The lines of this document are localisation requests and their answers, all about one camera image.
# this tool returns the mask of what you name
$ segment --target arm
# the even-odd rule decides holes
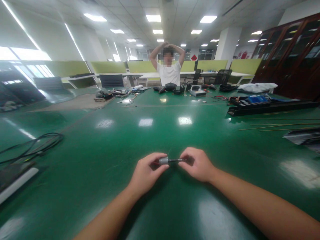
[[[116,239],[134,204],[152,188],[160,175],[169,167],[162,165],[153,171],[150,164],[166,156],[164,153],[152,153],[139,160],[129,185],[74,240]]]
[[[186,56],[186,51],[183,50],[181,47],[178,47],[176,45],[173,45],[173,44],[169,44],[169,47],[173,47],[178,53],[179,53],[179,63],[180,63],[180,66],[182,67],[182,64],[184,62],[184,58]]]
[[[152,53],[150,54],[150,60],[151,60],[151,63],[153,65],[153,67],[158,70],[157,68],[157,55],[158,53],[160,52],[160,50],[162,48],[164,48],[166,45],[168,45],[168,42],[163,42],[162,44],[160,44],[158,47],[156,47]]]
[[[269,239],[317,239],[320,223],[284,199],[215,168],[204,151],[187,148],[179,165],[192,177],[219,189]]]

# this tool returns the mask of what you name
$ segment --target wooden stick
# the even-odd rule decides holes
[[[260,125],[317,125],[320,123],[292,123],[292,124],[250,124],[251,126],[260,126]]]
[[[291,126],[291,124],[287,124],[287,125],[276,125],[276,126],[269,126],[269,127],[283,127],[283,126]],[[247,129],[239,129],[239,131],[243,131],[243,130],[252,130],[252,129],[261,129],[261,128],[247,128]]]
[[[264,113],[264,114],[262,114],[262,116],[273,115],[273,114],[281,114],[281,113]]]
[[[310,128],[317,128],[316,127],[309,127],[309,128],[292,128],[292,129],[275,129],[275,130],[260,130],[259,132],[269,132],[269,131],[283,131],[283,130],[296,130],[296,129],[310,129]]]
[[[264,120],[320,120],[318,118],[311,118],[311,119],[299,119],[299,118],[245,118],[245,119],[264,119]]]

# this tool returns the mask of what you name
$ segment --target gray mat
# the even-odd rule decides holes
[[[80,95],[72,100],[52,104],[49,107],[37,109],[31,112],[45,112],[45,111],[61,111],[61,110],[72,110],[72,109],[101,109],[108,104],[112,99],[106,102],[95,102],[95,94],[84,94]]]

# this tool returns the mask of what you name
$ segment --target wooden cabinet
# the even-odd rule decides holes
[[[253,58],[262,58],[253,82],[276,83],[279,95],[315,100],[320,94],[320,14],[264,31]]]

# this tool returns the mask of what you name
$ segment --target person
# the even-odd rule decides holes
[[[150,164],[164,153],[152,153],[138,161],[129,185],[86,226],[75,240],[116,239],[137,200],[147,193],[161,174]],[[214,167],[203,150],[188,147],[180,158],[192,157],[193,166],[179,162],[192,177],[220,190],[269,239],[319,239],[320,223],[284,199]]]
[[[157,61],[157,55],[161,49],[163,49],[162,54],[165,66]],[[179,60],[172,65],[174,50],[176,50],[180,56]],[[150,54],[151,63],[160,75],[161,86],[164,86],[167,83],[175,83],[177,86],[180,86],[180,70],[185,55],[186,52],[182,48],[169,44],[168,42],[162,43],[152,51]]]

